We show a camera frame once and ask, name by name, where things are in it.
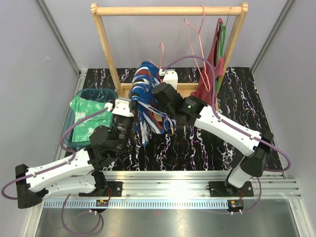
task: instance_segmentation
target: plastic bin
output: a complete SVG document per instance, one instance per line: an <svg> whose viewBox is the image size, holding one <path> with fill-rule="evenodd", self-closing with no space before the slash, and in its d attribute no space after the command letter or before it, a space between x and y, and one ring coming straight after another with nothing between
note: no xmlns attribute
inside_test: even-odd
<svg viewBox="0 0 316 237"><path fill-rule="evenodd" d="M104 88L104 89L86 88L79 91L76 95L86 100L92 100L92 101L98 101L98 102L109 102L110 100L114 101L118 97L115 91L108 88ZM64 134L66 130L74 123L75 123L75 113L71 108L69 108L62 134ZM72 142L72 138L73 138L73 131L68 133L68 135L65 138L64 143L68 147L71 147L75 150L80 150L90 145L90 142L80 142L80 143Z"/></svg>

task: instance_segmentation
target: green garment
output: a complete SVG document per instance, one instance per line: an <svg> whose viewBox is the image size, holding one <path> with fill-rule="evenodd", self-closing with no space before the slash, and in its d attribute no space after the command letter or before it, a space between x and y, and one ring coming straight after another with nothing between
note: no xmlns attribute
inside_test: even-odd
<svg viewBox="0 0 316 237"><path fill-rule="evenodd" d="M76 95L70 103L70 108L72 108L75 113L75 122L78 122L80 119L104 109L105 104L106 103L86 100ZM101 125L108 128L112 127L111 112L105 111L78 124L74 128L72 142L89 142L89 137L94 129Z"/></svg>
<svg viewBox="0 0 316 237"><path fill-rule="evenodd" d="M218 60L224 56L225 35L226 35L226 26L224 26L223 22L221 22L219 26L218 35L217 35L216 64L218 63ZM219 91L220 81L221 81L221 76L219 76L216 80L216 84L215 84L216 92Z"/></svg>

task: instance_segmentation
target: red cloth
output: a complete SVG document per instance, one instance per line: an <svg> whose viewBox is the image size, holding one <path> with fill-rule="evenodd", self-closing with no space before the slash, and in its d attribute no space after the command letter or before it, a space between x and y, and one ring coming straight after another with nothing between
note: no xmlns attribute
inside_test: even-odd
<svg viewBox="0 0 316 237"><path fill-rule="evenodd" d="M217 21L213 45L212 45L211 51L209 53L209 56L207 58L208 62L210 62L210 64L213 65L213 67L214 67L215 79L218 78L219 76L223 76L223 68L224 68L224 58L223 57L220 58L218 60L218 63L216 64L216 53L217 53L216 42L217 42L217 40L220 40L218 38L218 36L219 36L219 32L220 32L220 23L221 22L223 22L223 21L221 18L219 18ZM203 79L200 76L199 81L198 81L197 90L195 92L192 92L191 95L194 95L197 98L205 101L207 104L212 105L213 76L212 76L211 69L206 64L206 68L203 68L203 70L202 70L202 75L203 75L205 84L207 86L208 86L208 82L207 82L207 78L205 76L205 70L206 70L206 74L208 75L209 84L211 85L211 90L210 91L206 90L204 83L203 83Z"/></svg>

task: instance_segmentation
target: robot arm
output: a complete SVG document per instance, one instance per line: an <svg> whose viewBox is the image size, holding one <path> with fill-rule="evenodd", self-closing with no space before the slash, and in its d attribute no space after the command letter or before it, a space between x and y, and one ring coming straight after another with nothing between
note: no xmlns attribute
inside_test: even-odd
<svg viewBox="0 0 316 237"><path fill-rule="evenodd" d="M208 131L240 150L245 157L231 170L225 186L227 189L239 189L251 177L261 177L263 170L271 154L271 148L253 139L260 138L268 143L273 142L273 134L266 132L262 135L258 131L243 127L229 118L218 114L218 119L211 106L195 96L182 98L177 91L169 84L163 82L153 89L153 94L158 100L159 110L167 113L178 124L188 124ZM251 137L243 135L236 129L247 132Z"/></svg>
<svg viewBox="0 0 316 237"><path fill-rule="evenodd" d="M112 104L106 105L109 110ZM18 207L28 208L39 204L43 198L65 196L69 193L82 196L101 196L107 189L102 169L125 153L132 130L134 114L129 99L115 101L113 127L97 127L90 136L91 145L71 156L38 167L21 164L15 168L16 178L28 178L16 182Z"/></svg>

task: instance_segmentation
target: black marble surface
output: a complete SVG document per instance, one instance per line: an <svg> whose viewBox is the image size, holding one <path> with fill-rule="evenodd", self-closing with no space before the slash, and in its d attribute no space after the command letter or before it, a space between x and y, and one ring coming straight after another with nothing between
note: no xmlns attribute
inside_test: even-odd
<svg viewBox="0 0 316 237"><path fill-rule="evenodd" d="M118 69L121 82L132 81L136 69ZM176 68L178 82L198 82L197 68ZM89 69L84 88L112 88L109 69ZM250 129L270 130L259 94L249 68L228 68L218 94L220 112ZM173 136L152 133L144 148L140 134L134 132L128 143L128 155L119 156L106 170L227 170L243 155L213 134L189 126L177 126ZM276 152L268 168L280 169Z"/></svg>

